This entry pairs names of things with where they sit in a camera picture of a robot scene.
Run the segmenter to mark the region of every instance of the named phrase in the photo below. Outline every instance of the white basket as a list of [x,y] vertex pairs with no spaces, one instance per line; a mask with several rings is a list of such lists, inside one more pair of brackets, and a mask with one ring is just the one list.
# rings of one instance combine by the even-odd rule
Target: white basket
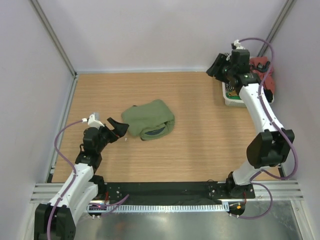
[[242,108],[246,107],[244,101],[238,100],[238,99],[230,99],[226,96],[226,84],[224,82],[222,82],[222,94],[223,94],[225,105],[232,106],[232,107],[242,107]]

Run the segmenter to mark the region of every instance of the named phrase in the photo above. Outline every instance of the red cloth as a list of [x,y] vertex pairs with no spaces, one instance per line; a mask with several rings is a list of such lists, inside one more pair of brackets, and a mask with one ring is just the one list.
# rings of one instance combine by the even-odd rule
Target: red cloth
[[[255,67],[257,67],[258,64],[262,64],[265,66],[266,63],[268,62],[268,58],[266,56],[253,57],[253,58],[250,58],[249,62],[250,62],[250,64],[253,64]],[[267,73],[267,72],[259,72],[256,69],[251,69],[251,72],[258,74],[261,80],[264,78],[265,74]],[[269,72],[268,76],[266,77],[265,82],[263,84],[263,87],[265,89],[269,89],[272,92],[272,94],[275,94],[276,84],[275,84],[273,77],[271,76],[273,72],[274,72],[274,67],[271,68],[271,71]]]

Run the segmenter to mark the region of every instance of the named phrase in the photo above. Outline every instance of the folded green garment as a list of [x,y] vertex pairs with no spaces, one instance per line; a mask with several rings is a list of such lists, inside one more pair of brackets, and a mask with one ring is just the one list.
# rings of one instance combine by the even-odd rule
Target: folded green garment
[[174,129],[175,116],[160,99],[141,106],[132,106],[121,117],[129,124],[128,131],[142,140],[159,139]]

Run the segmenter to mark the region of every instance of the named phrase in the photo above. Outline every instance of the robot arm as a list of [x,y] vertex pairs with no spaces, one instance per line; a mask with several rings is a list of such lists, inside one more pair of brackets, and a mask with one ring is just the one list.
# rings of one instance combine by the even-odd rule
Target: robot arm
[[262,101],[272,119],[270,121],[260,102],[261,79],[256,73],[250,73],[249,51],[238,40],[232,44],[232,48],[231,54],[220,53],[206,73],[221,82],[231,83],[245,103],[257,134],[246,149],[247,161],[231,172],[226,180],[231,195],[234,193],[233,196],[237,198],[251,184],[251,178],[257,172],[284,163],[288,157],[290,146],[273,123],[282,129],[291,142],[295,135],[292,130],[284,129],[273,113],[264,91],[261,91]]
[[83,143],[80,145],[80,153],[75,160],[76,176],[72,172],[49,203],[40,204],[35,210],[35,240],[47,239],[49,215],[54,205],[56,205],[56,210],[51,222],[51,239],[74,239],[76,225],[89,202],[97,195],[106,192],[104,178],[95,175],[102,160],[101,152],[107,144],[123,137],[129,125],[108,118],[107,121],[114,127],[113,130],[110,130],[98,118],[99,116],[94,113],[88,119],[82,119],[82,122],[88,123],[89,128],[83,132]]

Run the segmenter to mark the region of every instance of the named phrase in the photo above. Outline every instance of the wooden tabletop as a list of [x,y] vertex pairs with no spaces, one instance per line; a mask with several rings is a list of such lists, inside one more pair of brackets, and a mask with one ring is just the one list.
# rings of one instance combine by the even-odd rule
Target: wooden tabletop
[[[96,172],[106,182],[224,181],[246,161],[247,146],[256,136],[252,119],[246,108],[226,106],[221,83],[204,72],[82,74],[67,123],[93,112],[103,123],[109,117],[122,122],[127,108],[155,99],[174,113],[173,132],[150,141],[127,133],[108,144]],[[72,162],[86,128],[78,123],[64,133],[60,150]],[[64,182],[71,171],[59,157],[52,181]],[[271,172],[278,174],[276,168]],[[261,174],[257,180],[271,178]]]

